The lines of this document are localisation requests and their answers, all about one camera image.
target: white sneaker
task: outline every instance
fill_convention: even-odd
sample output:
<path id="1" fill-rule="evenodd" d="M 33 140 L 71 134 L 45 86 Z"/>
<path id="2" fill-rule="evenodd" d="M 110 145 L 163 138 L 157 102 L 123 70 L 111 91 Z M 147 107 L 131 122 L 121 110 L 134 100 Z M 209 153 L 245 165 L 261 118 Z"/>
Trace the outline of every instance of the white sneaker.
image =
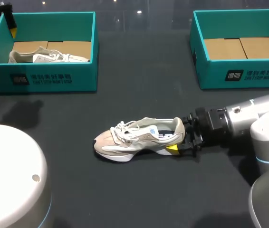
<path id="1" fill-rule="evenodd" d="M 143 149 L 162 155 L 173 155 L 167 146 L 179 144 L 185 137 L 182 120 L 144 118 L 119 123 L 101 133 L 94 141 L 94 149 L 101 156 L 117 162 L 127 162 Z"/>
<path id="2" fill-rule="evenodd" d="M 62 54 L 57 50 L 51 50 L 49 55 L 35 54 L 33 56 L 33 63 L 45 62 L 89 62 L 89 59 L 80 56 L 73 56 L 71 54 Z"/>
<path id="3" fill-rule="evenodd" d="M 70 54 L 62 54 L 56 50 L 48 50 L 39 47 L 31 53 L 19 53 L 11 51 L 9 55 L 9 63 L 37 63 L 37 62 L 89 62 L 88 59 Z"/>

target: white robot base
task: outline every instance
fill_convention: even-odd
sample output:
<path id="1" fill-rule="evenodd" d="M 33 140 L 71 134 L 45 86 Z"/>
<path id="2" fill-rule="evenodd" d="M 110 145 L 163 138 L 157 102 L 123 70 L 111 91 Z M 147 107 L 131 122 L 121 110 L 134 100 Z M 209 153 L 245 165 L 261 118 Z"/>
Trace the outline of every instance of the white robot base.
<path id="1" fill-rule="evenodd" d="M 0 228 L 52 228 L 45 156 L 24 132 L 0 125 Z"/>

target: box logo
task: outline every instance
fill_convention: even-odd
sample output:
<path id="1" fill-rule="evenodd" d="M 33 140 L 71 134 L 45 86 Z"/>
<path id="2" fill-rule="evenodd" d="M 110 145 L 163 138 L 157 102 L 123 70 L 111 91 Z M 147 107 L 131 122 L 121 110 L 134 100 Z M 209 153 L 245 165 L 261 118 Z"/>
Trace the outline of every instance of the box logo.
<path id="1" fill-rule="evenodd" d="M 240 81 L 242 74 L 243 70 L 229 70 L 226 74 L 225 81 L 226 82 Z"/>
<path id="2" fill-rule="evenodd" d="M 30 85 L 25 74 L 11 74 L 10 77 L 14 85 Z"/>

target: teal box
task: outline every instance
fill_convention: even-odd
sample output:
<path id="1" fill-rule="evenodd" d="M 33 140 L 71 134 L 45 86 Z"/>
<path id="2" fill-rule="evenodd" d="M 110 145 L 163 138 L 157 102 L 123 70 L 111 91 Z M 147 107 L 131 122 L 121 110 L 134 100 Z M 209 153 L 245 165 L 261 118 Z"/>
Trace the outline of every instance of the teal box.
<path id="1" fill-rule="evenodd" d="M 99 41 L 95 12 L 15 13 L 13 40 L 0 18 L 0 94 L 96 91 Z M 91 41 L 90 62 L 8 64 L 14 41 Z M 15 77 L 22 83 L 16 84 Z"/>
<path id="2" fill-rule="evenodd" d="M 204 39 L 269 37 L 269 9 L 194 11 L 190 47 L 201 89 L 269 87 L 269 58 L 210 60 Z"/>

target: shoe insole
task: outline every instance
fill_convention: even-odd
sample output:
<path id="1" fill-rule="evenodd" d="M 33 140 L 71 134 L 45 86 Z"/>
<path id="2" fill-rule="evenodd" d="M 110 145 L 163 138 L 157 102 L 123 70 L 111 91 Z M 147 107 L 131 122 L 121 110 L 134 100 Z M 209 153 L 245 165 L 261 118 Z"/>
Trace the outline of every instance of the shoe insole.
<path id="1" fill-rule="evenodd" d="M 174 134 L 174 131 L 169 130 L 159 130 L 159 138 L 160 139 L 168 139 L 172 137 Z"/>

